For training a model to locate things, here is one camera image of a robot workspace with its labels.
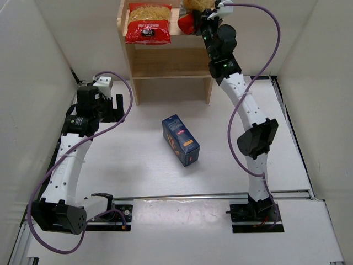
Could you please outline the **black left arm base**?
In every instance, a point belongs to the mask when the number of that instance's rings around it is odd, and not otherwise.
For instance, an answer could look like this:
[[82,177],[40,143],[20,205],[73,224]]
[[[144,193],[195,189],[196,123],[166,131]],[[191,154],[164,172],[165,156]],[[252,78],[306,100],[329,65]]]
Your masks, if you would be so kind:
[[131,231],[133,202],[116,201],[108,193],[94,193],[78,206],[86,212],[87,231]]

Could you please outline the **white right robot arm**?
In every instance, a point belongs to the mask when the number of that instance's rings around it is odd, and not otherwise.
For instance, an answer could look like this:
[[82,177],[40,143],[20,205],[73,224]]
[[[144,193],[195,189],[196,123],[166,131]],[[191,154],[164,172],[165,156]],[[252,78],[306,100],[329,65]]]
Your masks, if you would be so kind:
[[246,159],[242,164],[227,129],[227,141],[233,158],[249,176],[247,212],[250,216],[266,214],[275,205],[267,185],[267,159],[270,146],[278,129],[276,119],[270,119],[257,105],[250,93],[242,69],[234,57],[237,46],[236,30],[223,24],[223,18],[233,12],[231,1],[218,1],[214,9],[193,11],[194,33],[203,38],[210,62],[211,77],[226,93],[234,105],[232,117],[239,115],[244,133],[237,139],[239,151]]

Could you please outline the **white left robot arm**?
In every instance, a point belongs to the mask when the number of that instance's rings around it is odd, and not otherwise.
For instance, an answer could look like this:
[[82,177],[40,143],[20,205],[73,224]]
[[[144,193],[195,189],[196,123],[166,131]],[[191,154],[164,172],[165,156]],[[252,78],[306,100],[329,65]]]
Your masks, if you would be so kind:
[[76,201],[76,188],[92,136],[100,123],[118,122],[124,116],[123,97],[116,95],[113,107],[110,85],[84,86],[77,91],[77,102],[68,110],[62,128],[59,151],[50,181],[40,199],[31,205],[31,216],[44,231],[79,235],[86,222],[99,214],[111,219],[113,196],[94,193]]

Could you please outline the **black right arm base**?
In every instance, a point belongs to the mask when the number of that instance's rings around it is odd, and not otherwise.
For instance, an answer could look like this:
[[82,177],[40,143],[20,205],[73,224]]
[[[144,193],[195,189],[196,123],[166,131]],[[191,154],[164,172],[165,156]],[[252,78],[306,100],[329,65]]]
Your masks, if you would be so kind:
[[256,202],[250,196],[246,203],[230,203],[233,234],[258,234],[285,232],[278,203],[273,198]]

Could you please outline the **blue pasta box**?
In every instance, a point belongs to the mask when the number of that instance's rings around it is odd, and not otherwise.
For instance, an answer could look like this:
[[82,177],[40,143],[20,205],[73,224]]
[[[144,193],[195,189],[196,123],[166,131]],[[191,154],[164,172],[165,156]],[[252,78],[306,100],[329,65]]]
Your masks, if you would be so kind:
[[162,121],[163,137],[184,167],[199,158],[200,145],[175,114]]

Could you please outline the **red pasta bag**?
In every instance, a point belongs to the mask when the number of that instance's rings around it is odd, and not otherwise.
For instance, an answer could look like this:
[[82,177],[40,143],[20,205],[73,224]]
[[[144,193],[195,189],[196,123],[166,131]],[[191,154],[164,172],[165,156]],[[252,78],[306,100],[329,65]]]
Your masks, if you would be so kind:
[[170,4],[130,3],[125,43],[168,45],[171,43]]
[[182,1],[179,9],[178,27],[185,35],[196,35],[201,23],[201,15],[212,9],[215,1],[186,0]]

